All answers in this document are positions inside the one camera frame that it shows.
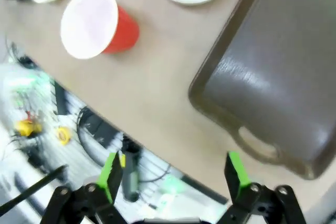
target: green tape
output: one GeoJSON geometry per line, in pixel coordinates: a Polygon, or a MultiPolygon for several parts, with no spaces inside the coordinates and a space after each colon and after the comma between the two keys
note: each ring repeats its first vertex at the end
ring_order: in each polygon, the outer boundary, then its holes
{"type": "Polygon", "coordinates": [[[111,196],[111,193],[110,193],[110,190],[109,190],[107,179],[109,178],[110,173],[112,171],[112,163],[113,163],[113,160],[114,160],[115,156],[116,156],[116,153],[110,153],[109,157],[107,158],[107,160],[104,164],[104,167],[101,170],[100,176],[97,180],[97,185],[101,189],[105,190],[106,196],[107,196],[107,198],[108,198],[108,200],[111,204],[113,203],[113,200],[112,200],[112,196],[111,196]]]}
{"type": "Polygon", "coordinates": [[[239,158],[239,154],[237,152],[229,152],[229,156],[233,164],[233,167],[237,172],[238,179],[240,182],[240,189],[248,186],[251,183],[251,181],[248,179],[247,172],[245,171],[243,163],[239,158]]]}

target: beige tabletop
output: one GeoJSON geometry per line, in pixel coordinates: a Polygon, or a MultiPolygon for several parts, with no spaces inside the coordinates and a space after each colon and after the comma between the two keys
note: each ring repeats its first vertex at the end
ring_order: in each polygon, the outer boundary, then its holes
{"type": "Polygon", "coordinates": [[[335,180],[334,162],[307,181],[281,166],[263,165],[225,130],[197,112],[188,88],[238,0],[180,6],[169,0],[117,0],[140,25],[136,46],[117,55],[78,60],[59,31],[69,0],[18,4],[0,0],[0,30],[46,72],[122,131],[182,172],[229,198],[226,152],[239,151],[252,179],[291,185],[308,210],[335,180]]]}

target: screw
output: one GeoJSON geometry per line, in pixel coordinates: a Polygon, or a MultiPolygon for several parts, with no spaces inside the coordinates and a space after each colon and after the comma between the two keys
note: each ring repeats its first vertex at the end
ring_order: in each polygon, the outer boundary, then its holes
{"type": "Polygon", "coordinates": [[[287,195],[287,190],[285,188],[280,187],[278,190],[281,194],[287,195]]]}
{"type": "Polygon", "coordinates": [[[251,190],[258,192],[259,191],[259,187],[257,185],[251,185],[251,190]]]}
{"type": "Polygon", "coordinates": [[[96,189],[96,186],[92,185],[92,186],[89,186],[89,192],[93,192],[94,190],[96,189]]]}
{"type": "Polygon", "coordinates": [[[68,193],[68,189],[62,189],[62,191],[61,191],[61,194],[62,195],[65,195],[65,194],[67,194],[68,193]]]}

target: brown tray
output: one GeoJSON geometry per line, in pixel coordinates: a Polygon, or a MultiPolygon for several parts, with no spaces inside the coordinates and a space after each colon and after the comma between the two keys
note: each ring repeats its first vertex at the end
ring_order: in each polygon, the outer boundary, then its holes
{"type": "Polygon", "coordinates": [[[306,179],[336,153],[336,1],[240,0],[189,98],[254,158],[306,179]]]}

